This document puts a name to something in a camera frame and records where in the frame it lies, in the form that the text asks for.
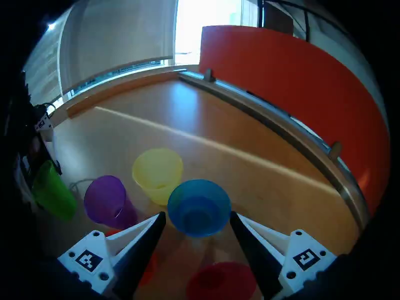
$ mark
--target green plastic cup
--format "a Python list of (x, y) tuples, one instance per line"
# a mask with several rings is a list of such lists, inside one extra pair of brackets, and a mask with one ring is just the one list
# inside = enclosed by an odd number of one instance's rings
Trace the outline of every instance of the green plastic cup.
[(37, 203), (60, 219), (71, 220), (77, 210), (77, 201), (50, 160), (39, 168), (33, 181), (32, 194)]

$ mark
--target blue plastic cup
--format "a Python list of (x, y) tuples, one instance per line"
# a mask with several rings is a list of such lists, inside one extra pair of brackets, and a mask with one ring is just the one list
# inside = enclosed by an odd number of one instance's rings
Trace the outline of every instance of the blue plastic cup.
[(224, 228), (230, 218), (231, 201), (218, 184), (195, 179), (173, 190), (167, 209), (169, 218), (179, 231), (202, 238)]

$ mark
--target yellow plastic cup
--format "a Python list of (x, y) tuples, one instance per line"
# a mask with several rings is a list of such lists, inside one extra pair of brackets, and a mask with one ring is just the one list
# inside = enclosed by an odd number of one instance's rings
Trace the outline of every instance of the yellow plastic cup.
[(173, 190), (181, 183), (182, 158), (167, 148), (150, 149), (134, 161), (133, 180), (156, 204), (167, 205)]

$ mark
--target sunlight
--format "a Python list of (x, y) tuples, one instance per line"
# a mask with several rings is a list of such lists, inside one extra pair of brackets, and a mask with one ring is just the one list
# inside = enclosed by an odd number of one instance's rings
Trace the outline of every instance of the sunlight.
[(47, 25), (48, 30), (53, 30), (55, 27), (56, 27), (56, 22)]
[(243, 159), (245, 161), (248, 161), (250, 163), (253, 163), (253, 164), (256, 164), (256, 165), (259, 165), (259, 166), (263, 166), (263, 167), (271, 169), (271, 170), (274, 170), (275, 172), (280, 173), (282, 175), (286, 175), (286, 176), (295, 178), (295, 179), (297, 179), (299, 181), (302, 181), (302, 182), (304, 182), (304, 183), (306, 183), (306, 184), (308, 184), (310, 186), (313, 186), (315, 188), (323, 190), (323, 191), (325, 191), (327, 193), (335, 194), (335, 195), (338, 194), (336, 189), (334, 189), (332, 186), (329, 186), (329, 185), (327, 185), (325, 183), (316, 181), (316, 180), (314, 180), (312, 178), (309, 178), (309, 177), (307, 177), (307, 176), (305, 176), (303, 174), (300, 174), (300, 173), (298, 173), (296, 171), (293, 171), (293, 170), (291, 170), (289, 168), (286, 168), (284, 166), (276, 164), (276, 163), (274, 163), (274, 162), (272, 162), (270, 160), (266, 160), (266, 159), (263, 159), (261, 157), (255, 156), (253, 154), (244, 152), (242, 150), (229, 147), (229, 146), (227, 146), (225, 144), (222, 144), (222, 143), (219, 143), (219, 142), (216, 142), (216, 141), (213, 141), (213, 140), (201, 137), (201, 136), (193, 135), (193, 134), (190, 134), (190, 133), (178, 130), (178, 129), (174, 129), (174, 128), (171, 128), (171, 127), (166, 126), (166, 125), (162, 125), (162, 124), (159, 124), (159, 123), (156, 123), (156, 122), (152, 122), (152, 121), (147, 120), (147, 119), (143, 119), (143, 118), (140, 118), (140, 117), (137, 117), (137, 116), (132, 116), (132, 115), (129, 115), (129, 114), (126, 114), (126, 113), (123, 113), (123, 112), (119, 112), (119, 111), (115, 111), (115, 110), (111, 110), (111, 109), (103, 108), (103, 107), (99, 107), (99, 106), (96, 106), (95, 109), (97, 109), (99, 111), (107, 112), (107, 113), (110, 113), (110, 114), (113, 114), (113, 115), (116, 115), (116, 116), (119, 116), (119, 117), (122, 117), (122, 118), (125, 118), (125, 119), (129, 119), (131, 121), (135, 121), (137, 123), (141, 123), (141, 124), (147, 125), (149, 127), (153, 127), (153, 128), (156, 128), (156, 129), (159, 129), (159, 130), (162, 130), (162, 131), (166, 131), (166, 132), (169, 132), (169, 133), (173, 133), (173, 134), (179, 135), (179, 136), (181, 136), (183, 138), (186, 138), (186, 139), (189, 139), (191, 141), (194, 141), (194, 142), (197, 142), (197, 143), (200, 143), (200, 144), (203, 144), (203, 145), (207, 145), (209, 147), (212, 147), (212, 148), (217, 149), (219, 151), (231, 154), (233, 156), (237, 156), (237, 157), (239, 157), (239, 158), (241, 158), (241, 159)]
[(204, 26), (257, 27), (258, 7), (249, 0), (179, 0), (176, 15), (175, 62), (198, 64)]

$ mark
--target black object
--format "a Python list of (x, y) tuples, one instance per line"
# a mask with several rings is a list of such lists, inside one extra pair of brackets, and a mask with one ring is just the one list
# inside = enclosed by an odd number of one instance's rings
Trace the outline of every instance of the black object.
[(257, 27), (262, 28), (263, 27), (263, 0), (257, 0), (257, 6), (258, 6), (258, 21), (257, 21)]
[(25, 285), (22, 289), (27, 291), (14, 291), (34, 296), (34, 299), (85, 299), (85, 300), (107, 300), (103, 295), (92, 290), (88, 282), (79, 280), (78, 273), (70, 273), (57, 259), (39, 260), (31, 266), (36, 276), (22, 279)]
[[(39, 120), (49, 115), (45, 105), (35, 107), (30, 103), (28, 85), (25, 84), (25, 73), (21, 72), (14, 84), (14, 94), (8, 105), (6, 112), (7, 119), (4, 124), (4, 140), (7, 144), (8, 157), (7, 168), (13, 169), (13, 164), (19, 154), (19, 165), (23, 177), (29, 188), (32, 188), (33, 181), (39, 168), (46, 161), (52, 161), (58, 174), (62, 174), (58, 161), (53, 161), (50, 156), (42, 136), (36, 132), (35, 125)], [(27, 158), (29, 166), (25, 166), (23, 158)]]
[(80, 264), (82, 267), (84, 267), (86, 270), (88, 270), (89, 272), (93, 272), (97, 266), (102, 262), (102, 258), (92, 252), (90, 252), (89, 250), (85, 250), (82, 252), (81, 255), (79, 255), (75, 261)]
[(297, 254), (293, 259), (303, 271), (308, 270), (320, 260), (320, 258), (310, 248)]
[(282, 290), (278, 280), (282, 266), (275, 257), (245, 227), (235, 211), (230, 213), (230, 225), (265, 299)]
[(304, 12), (313, 14), (314, 16), (324, 20), (325, 22), (327, 22), (328, 24), (330, 24), (331, 26), (333, 26), (335, 29), (337, 29), (338, 31), (340, 31), (343, 35), (345, 35), (346, 37), (348, 37), (351, 41), (353, 41), (353, 38), (349, 35), (349, 33), (347, 33), (346, 31), (344, 31), (342, 28), (340, 28), (338, 25), (336, 25), (336, 23), (332, 22), (331, 20), (329, 20), (328, 18), (322, 16), (321, 14), (313, 11), (312, 9), (309, 9), (308, 7), (293, 3), (293, 2), (289, 2), (289, 1), (285, 1), (285, 0), (262, 0), (262, 6), (264, 7), (265, 4), (267, 2), (275, 2), (278, 3), (280, 5), (287, 5), (290, 7), (294, 7), (296, 9), (302, 10)]
[(305, 22), (305, 41), (310, 42), (310, 23), (309, 23), (309, 13), (304, 10), (304, 22)]
[(132, 299), (165, 225), (166, 213), (161, 211), (153, 225), (115, 265), (118, 281), (112, 291), (120, 299)]

